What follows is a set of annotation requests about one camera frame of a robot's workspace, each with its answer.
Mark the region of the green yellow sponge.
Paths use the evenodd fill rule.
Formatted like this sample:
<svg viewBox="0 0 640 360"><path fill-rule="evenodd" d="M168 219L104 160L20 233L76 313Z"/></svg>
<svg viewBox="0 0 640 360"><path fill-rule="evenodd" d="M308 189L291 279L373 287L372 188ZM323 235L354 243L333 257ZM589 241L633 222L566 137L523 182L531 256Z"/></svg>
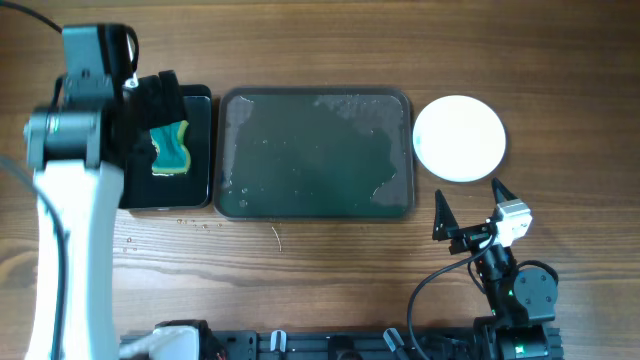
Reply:
<svg viewBox="0 0 640 360"><path fill-rule="evenodd" d="M191 154L185 145L189 122L182 120L150 130L151 142L156 150L151 171L154 176L186 174L191 167Z"/></svg>

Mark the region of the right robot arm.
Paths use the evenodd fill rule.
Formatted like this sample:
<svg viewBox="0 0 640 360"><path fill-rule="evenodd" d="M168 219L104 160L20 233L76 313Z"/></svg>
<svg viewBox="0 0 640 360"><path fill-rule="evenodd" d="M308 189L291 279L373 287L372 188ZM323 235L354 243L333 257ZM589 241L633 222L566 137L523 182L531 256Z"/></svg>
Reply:
<svg viewBox="0 0 640 360"><path fill-rule="evenodd" d="M479 359L562 359L556 318L559 275L538 261L519 262L512 252L533 221L532 211L498 179L491 181L495 209L484 223L458 225L444 194L435 192L433 239L450 242L451 254L469 253L492 314L474 320Z"/></svg>

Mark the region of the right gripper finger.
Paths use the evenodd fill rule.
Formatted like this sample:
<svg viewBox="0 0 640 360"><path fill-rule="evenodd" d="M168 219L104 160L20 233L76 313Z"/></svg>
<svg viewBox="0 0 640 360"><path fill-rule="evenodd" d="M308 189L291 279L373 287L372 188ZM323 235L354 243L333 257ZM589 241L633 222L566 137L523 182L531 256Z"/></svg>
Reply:
<svg viewBox="0 0 640 360"><path fill-rule="evenodd" d="M435 198L435 217L432 238L436 241L451 239L458 231L459 225L441 190L437 190Z"/></svg>
<svg viewBox="0 0 640 360"><path fill-rule="evenodd" d="M498 178L491 180L491 187L497 205L512 204L518 199Z"/></svg>

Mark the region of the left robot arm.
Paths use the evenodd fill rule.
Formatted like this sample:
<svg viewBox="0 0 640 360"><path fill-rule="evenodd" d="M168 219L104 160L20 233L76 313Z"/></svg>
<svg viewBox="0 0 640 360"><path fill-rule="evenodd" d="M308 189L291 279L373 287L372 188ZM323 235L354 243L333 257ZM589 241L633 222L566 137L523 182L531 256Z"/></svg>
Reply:
<svg viewBox="0 0 640 360"><path fill-rule="evenodd" d="M175 73L136 74L139 45L124 24L62 32L66 71L24 129L38 196L31 359L203 359L215 339L200 320L159 324L120 342L113 321L119 210L204 205L210 198L213 100Z"/></svg>

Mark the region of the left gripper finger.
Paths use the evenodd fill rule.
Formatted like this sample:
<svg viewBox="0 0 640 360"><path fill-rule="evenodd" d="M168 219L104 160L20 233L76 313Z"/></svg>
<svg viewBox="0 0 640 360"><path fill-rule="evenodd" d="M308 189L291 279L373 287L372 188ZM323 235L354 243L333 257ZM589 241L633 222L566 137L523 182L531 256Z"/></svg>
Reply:
<svg viewBox="0 0 640 360"><path fill-rule="evenodd" d="M133 43L133 39L131 37L127 38L127 46L130 60L133 60L136 47ZM126 89L135 89L139 86L138 77L135 71L132 72L132 75L125 81L123 87Z"/></svg>
<svg viewBox="0 0 640 360"><path fill-rule="evenodd" d="M139 79L139 86L128 91L133 106L133 135L130 155L147 156L151 164L156 150L150 130L182 120L187 121L182 88L173 70Z"/></svg>

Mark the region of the white plate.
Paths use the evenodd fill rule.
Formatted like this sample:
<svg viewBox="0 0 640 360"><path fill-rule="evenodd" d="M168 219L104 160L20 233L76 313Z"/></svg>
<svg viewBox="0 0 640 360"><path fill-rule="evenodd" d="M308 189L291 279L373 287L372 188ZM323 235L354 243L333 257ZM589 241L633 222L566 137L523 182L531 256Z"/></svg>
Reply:
<svg viewBox="0 0 640 360"><path fill-rule="evenodd" d="M486 177L500 165L507 136L501 119L487 104L449 95L420 111L412 143L417 159L432 174L466 183Z"/></svg>

